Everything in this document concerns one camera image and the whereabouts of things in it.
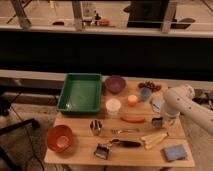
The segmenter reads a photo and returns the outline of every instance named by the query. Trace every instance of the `sponge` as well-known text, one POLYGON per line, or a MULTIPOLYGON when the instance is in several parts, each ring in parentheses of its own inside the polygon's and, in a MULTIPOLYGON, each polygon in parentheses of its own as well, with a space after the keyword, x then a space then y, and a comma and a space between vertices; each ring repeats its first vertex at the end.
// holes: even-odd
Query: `sponge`
POLYGON ((187 156, 182 144, 163 148, 162 152, 164 153, 168 162, 183 160, 186 159, 187 156))

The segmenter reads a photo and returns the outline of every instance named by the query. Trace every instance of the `plastic bowl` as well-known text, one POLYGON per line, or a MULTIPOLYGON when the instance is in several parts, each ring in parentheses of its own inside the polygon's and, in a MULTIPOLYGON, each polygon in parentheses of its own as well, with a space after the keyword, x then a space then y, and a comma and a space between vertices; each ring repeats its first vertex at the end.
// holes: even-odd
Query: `plastic bowl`
POLYGON ((54 152, 62 152, 72 143, 72 130, 66 125, 58 125, 47 132, 46 145, 54 152))
POLYGON ((113 94, 120 93, 125 88, 125 86, 126 81, 117 75, 110 76, 105 80, 106 89, 113 94))

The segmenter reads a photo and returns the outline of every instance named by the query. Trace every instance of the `wooden table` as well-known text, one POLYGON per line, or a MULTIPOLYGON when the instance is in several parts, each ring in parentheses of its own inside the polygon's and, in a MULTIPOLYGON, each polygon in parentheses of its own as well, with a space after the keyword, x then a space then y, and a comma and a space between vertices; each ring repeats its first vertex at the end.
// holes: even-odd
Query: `wooden table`
POLYGON ((162 93, 167 89, 167 85, 159 83, 162 85, 161 91, 153 93, 147 102, 140 102, 135 107, 130 107, 127 105, 127 96, 129 94, 139 94, 137 87, 138 83, 139 82, 137 81, 127 82, 126 88, 118 95, 113 95, 108 91, 105 91, 102 95, 102 109, 98 116, 83 116, 77 118, 74 116, 64 116, 58 113, 54 125, 64 124, 69 126, 74 133, 74 142, 71 147, 62 153, 55 153, 47 149, 45 162, 75 165, 194 167, 195 163, 179 119, 176 120, 172 127, 168 128, 169 136, 150 150, 146 150, 144 147, 131 149, 112 147, 108 160, 103 160, 94 156, 94 151, 98 143, 106 143, 114 138, 140 141, 139 138, 141 136, 156 132, 156 129, 151 125, 151 119, 159 116, 159 114, 153 112, 150 100, 154 96, 162 97, 162 93), (118 98, 122 103, 119 117, 124 115, 144 116, 146 122, 127 123, 120 120, 119 117, 109 118, 104 106, 105 101, 111 97, 118 98), (89 128, 90 122, 94 118, 100 119, 103 124, 103 129, 99 136, 93 136, 89 128), (139 133, 122 133, 119 135, 113 135, 111 134, 110 129, 114 128, 139 128, 141 131, 139 133), (171 163, 166 162, 161 153, 161 149, 178 144, 184 146, 187 152, 187 159, 171 163))

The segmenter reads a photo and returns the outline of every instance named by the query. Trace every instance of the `black panel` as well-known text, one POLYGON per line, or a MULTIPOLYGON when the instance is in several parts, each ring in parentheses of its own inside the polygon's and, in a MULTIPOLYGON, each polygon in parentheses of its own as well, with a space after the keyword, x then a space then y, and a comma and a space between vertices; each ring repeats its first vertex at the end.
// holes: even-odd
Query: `black panel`
POLYGON ((0 31, 0 68, 213 80, 213 39, 0 31))

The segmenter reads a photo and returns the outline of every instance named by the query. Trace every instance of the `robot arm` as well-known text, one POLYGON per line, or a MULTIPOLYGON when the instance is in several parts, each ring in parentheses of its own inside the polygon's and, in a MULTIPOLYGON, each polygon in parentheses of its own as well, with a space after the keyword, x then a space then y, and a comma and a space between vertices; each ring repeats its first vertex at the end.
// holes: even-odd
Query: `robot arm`
POLYGON ((190 85, 166 90, 161 115, 166 121, 173 122, 181 112, 213 135, 213 111, 193 102, 194 96, 194 89, 190 85))

